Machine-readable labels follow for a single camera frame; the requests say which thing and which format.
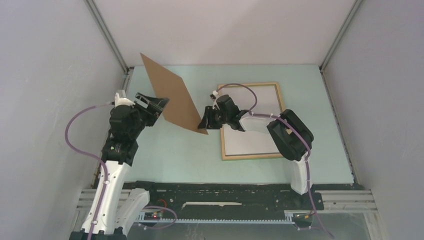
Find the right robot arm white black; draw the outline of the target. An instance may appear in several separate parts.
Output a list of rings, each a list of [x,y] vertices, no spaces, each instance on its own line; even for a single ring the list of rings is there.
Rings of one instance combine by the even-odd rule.
[[[228,95],[211,94],[213,105],[205,107],[204,115],[197,126],[199,130],[218,130],[224,125],[239,132],[269,134],[278,152],[292,162],[291,204],[304,209],[311,202],[308,193],[312,188],[309,157],[314,136],[309,128],[291,110],[279,115],[256,113],[252,109],[240,110]]]

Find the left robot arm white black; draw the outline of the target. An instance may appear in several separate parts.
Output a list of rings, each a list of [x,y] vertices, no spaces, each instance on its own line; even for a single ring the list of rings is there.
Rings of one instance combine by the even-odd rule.
[[[137,138],[145,127],[152,127],[161,116],[169,99],[149,97],[141,93],[135,100],[128,99],[124,90],[115,93],[109,117],[110,128],[102,148],[101,157],[80,150],[69,141],[69,128],[65,141],[74,151],[99,161],[99,183],[88,215],[79,231],[73,231],[71,240],[125,240],[140,211],[153,208],[158,194],[150,189],[130,191],[122,207],[118,207],[126,174],[138,150]]]

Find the brown cardboard backing board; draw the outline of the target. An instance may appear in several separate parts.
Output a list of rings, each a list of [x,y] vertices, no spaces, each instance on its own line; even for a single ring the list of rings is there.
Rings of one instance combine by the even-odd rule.
[[[198,128],[201,117],[184,80],[143,53],[140,56],[156,97],[169,99],[162,113],[164,119],[186,130],[207,135],[207,130]]]

